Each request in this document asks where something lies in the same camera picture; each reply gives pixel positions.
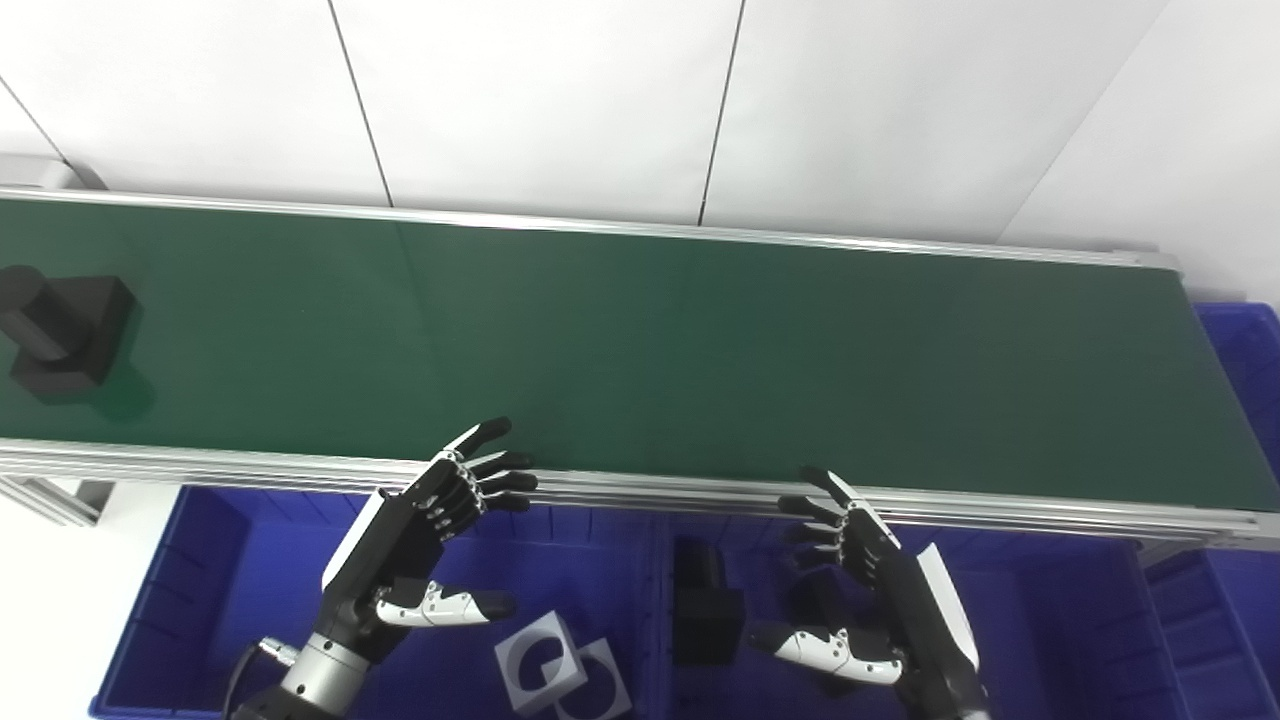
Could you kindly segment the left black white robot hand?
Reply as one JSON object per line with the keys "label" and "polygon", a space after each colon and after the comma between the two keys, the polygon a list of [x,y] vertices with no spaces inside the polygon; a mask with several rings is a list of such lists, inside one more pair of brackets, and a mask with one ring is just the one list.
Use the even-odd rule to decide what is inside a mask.
{"label": "left black white robot hand", "polygon": [[412,629],[471,626],[511,618],[504,591],[467,591],[433,579],[444,544],[488,512],[524,512],[538,487],[530,457],[479,456],[506,436],[507,416],[451,441],[404,489],[371,495],[323,574],[314,624],[326,650],[342,647],[379,665]]}

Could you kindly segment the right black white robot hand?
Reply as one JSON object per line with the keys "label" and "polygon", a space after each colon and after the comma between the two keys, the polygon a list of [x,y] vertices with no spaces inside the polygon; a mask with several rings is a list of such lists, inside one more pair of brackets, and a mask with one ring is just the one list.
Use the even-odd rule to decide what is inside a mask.
{"label": "right black white robot hand", "polygon": [[936,544],[905,548],[867,497],[835,471],[806,465],[799,475],[833,509],[782,495],[780,511],[803,516],[783,534],[797,568],[840,568],[873,593],[884,632],[845,625],[759,621],[751,647],[824,676],[893,688],[913,719],[989,719],[980,653],[966,610]]}

